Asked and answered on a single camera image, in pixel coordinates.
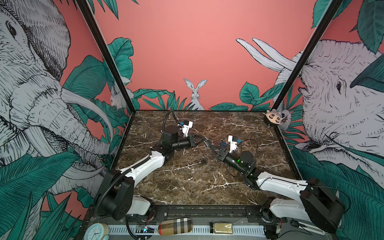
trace plush toy face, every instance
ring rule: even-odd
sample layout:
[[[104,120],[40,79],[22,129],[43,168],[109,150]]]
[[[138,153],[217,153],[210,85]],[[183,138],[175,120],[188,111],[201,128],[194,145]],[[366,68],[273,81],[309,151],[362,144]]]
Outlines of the plush toy face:
[[[266,113],[263,113],[263,114],[267,116],[268,120],[271,123],[278,124],[278,125],[283,124],[281,122],[282,118],[278,112],[267,110]]]

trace clock face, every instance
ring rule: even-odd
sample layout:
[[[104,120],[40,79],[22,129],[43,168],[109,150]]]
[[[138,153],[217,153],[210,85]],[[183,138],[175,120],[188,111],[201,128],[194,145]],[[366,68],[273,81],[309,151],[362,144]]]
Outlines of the clock face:
[[[101,240],[103,227],[101,225],[91,226],[85,233],[85,240]]]

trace plush toy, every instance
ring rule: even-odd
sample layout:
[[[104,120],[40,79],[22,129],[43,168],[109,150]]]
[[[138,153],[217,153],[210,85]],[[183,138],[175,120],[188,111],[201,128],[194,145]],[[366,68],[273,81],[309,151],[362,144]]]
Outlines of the plush toy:
[[[275,127],[283,124],[283,117],[281,116],[281,112],[278,112],[276,109],[272,109],[271,111],[267,110],[266,113],[263,114],[265,115],[264,122],[269,126]]]

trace brown marble surface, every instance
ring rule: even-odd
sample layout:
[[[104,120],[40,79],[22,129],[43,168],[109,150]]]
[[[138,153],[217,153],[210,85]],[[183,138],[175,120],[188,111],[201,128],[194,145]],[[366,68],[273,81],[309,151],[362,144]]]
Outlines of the brown marble surface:
[[[117,168],[121,169],[142,159],[161,136],[160,129],[166,112],[138,111],[125,142]],[[273,128],[263,122],[263,114],[251,112],[176,112],[181,121],[194,122],[190,133],[203,135],[219,145],[228,135],[241,140],[258,141],[258,167],[271,174],[294,178]],[[169,118],[167,125],[174,123]],[[135,195],[143,195],[156,204],[263,204],[273,192],[248,188],[239,173],[218,159],[209,148],[201,146],[176,151],[174,157],[144,178],[135,188]],[[242,144],[243,151],[252,153],[256,143]],[[205,157],[206,165],[201,164]]]

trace white perforated rail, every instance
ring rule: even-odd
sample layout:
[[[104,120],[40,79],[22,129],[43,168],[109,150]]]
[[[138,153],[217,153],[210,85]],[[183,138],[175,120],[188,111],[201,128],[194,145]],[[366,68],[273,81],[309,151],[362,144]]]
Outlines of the white perforated rail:
[[[108,225],[109,226],[109,235],[129,235],[125,225]],[[157,233],[157,228],[155,226],[154,235],[159,235]],[[131,231],[136,235],[149,235],[148,233],[136,233],[137,226],[130,226]],[[264,227],[263,226],[233,226],[233,234],[238,236],[255,236],[255,237],[264,237]],[[209,225],[194,225],[193,229],[189,233],[182,233],[182,235],[211,235],[213,233],[209,232]]]

